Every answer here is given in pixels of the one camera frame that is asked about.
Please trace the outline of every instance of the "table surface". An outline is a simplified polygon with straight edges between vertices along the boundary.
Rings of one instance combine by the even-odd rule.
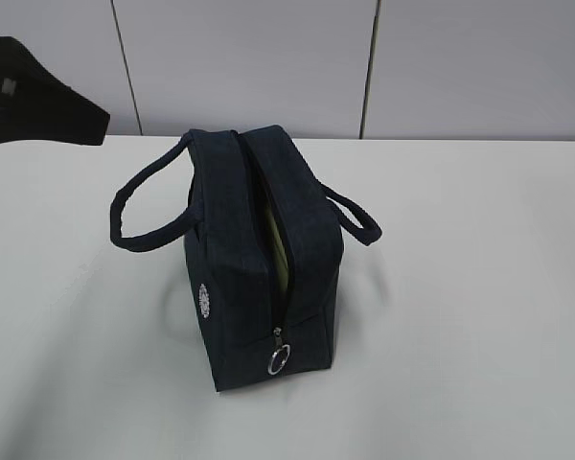
[[[175,141],[0,146],[0,459],[575,459],[575,143],[296,141],[384,234],[344,235],[331,370],[217,394],[180,242],[108,241]]]

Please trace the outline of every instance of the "lunch bag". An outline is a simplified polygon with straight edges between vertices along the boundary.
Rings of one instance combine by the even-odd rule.
[[[158,230],[123,237],[128,198],[186,147],[195,169],[187,209]],[[217,391],[331,366],[341,226],[366,245],[381,236],[362,208],[315,178],[280,126],[192,129],[110,209],[110,238],[124,249],[145,252],[184,237]]]

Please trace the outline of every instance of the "zipper pull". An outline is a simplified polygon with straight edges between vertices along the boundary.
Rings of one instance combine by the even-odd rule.
[[[270,357],[267,371],[268,374],[274,376],[276,374],[279,374],[279,372],[284,368],[284,366],[288,362],[291,347],[287,343],[284,344],[284,339],[281,337],[281,328],[273,329],[272,334],[275,336],[275,352]],[[277,360],[277,357],[279,357],[279,355],[282,355],[283,358],[280,357],[281,361],[277,363],[277,365],[275,366],[276,364],[275,361]]]
[[[275,335],[275,345],[277,350],[284,346],[284,340],[281,338],[281,328],[275,328],[272,332]]]

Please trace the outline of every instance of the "panel seam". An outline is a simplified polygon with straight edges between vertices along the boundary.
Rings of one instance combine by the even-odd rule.
[[[134,96],[134,87],[132,86],[132,78],[130,76],[130,70],[127,65],[126,50],[124,48],[124,40],[122,39],[122,31],[119,28],[119,21],[117,20],[117,11],[115,10],[114,0],[110,0],[111,9],[113,10],[113,19],[115,21],[115,30],[117,31],[117,38],[119,39],[119,47],[122,51],[122,59],[124,60],[124,67],[126,68],[127,85],[130,88],[130,97],[132,98],[132,104],[134,105],[134,114],[136,115],[136,123],[138,125],[138,132],[143,135],[143,125],[141,124],[141,117],[138,112],[138,105],[136,103],[136,97]]]
[[[360,116],[360,132],[358,139],[364,138],[364,129],[366,128],[366,112],[368,111],[368,98],[371,89],[371,78],[373,76],[373,61],[375,59],[375,47],[377,45],[377,29],[380,22],[381,0],[377,0],[375,9],[375,18],[373,19],[373,31],[371,32],[371,44],[368,53],[368,66],[366,68],[366,82],[364,83],[364,100],[362,101],[362,114]]]

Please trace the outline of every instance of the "black bag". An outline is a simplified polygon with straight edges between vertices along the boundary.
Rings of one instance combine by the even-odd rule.
[[[0,144],[44,139],[99,146],[109,119],[49,73],[23,44],[0,36]]]
[[[195,166],[188,208],[163,228],[123,237],[127,199],[186,147]],[[363,209],[315,179],[280,126],[244,134],[189,131],[116,194],[110,224],[113,243],[135,252],[185,235],[198,324],[218,391],[329,368],[340,225],[367,245],[381,236]]]

